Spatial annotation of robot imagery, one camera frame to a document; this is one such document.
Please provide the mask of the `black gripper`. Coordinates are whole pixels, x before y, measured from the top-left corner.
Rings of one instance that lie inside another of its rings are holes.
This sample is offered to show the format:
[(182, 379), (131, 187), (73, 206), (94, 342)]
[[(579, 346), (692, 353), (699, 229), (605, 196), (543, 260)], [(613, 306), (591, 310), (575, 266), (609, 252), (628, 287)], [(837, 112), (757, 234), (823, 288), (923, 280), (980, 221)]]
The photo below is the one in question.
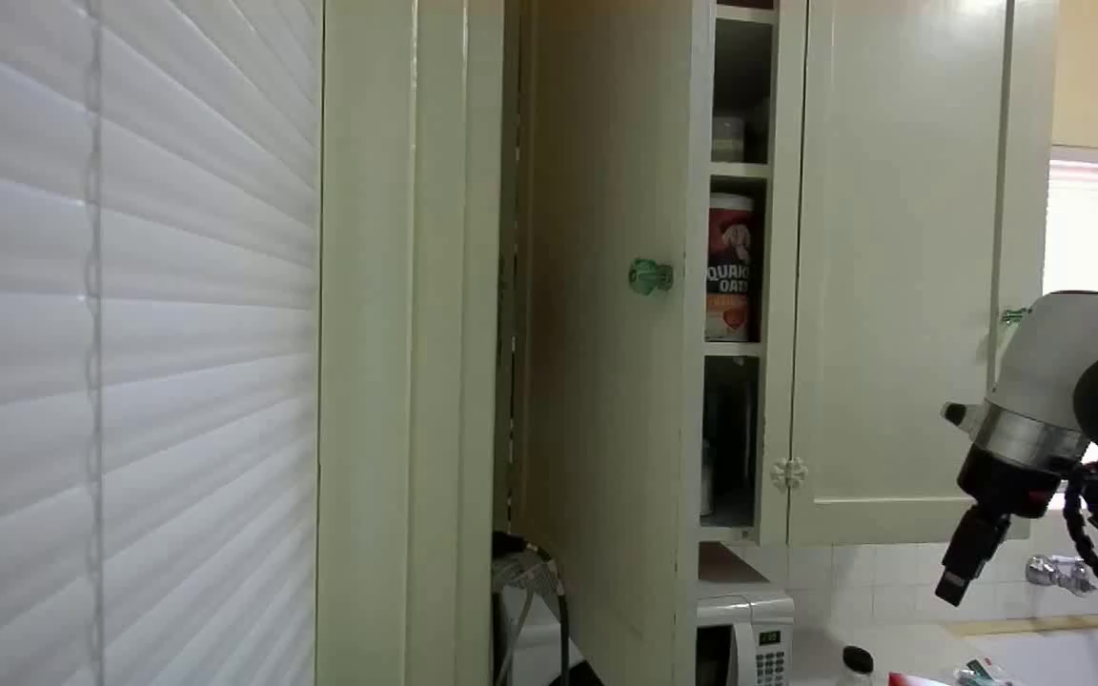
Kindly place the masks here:
[(1067, 454), (1041, 454), (1039, 462), (1006, 462), (988, 447), (973, 447), (956, 474), (956, 489), (973, 501), (961, 516), (945, 553), (933, 596), (961, 606), (973, 578), (999, 553), (1016, 517), (1041, 517), (1060, 480), (1072, 474)]

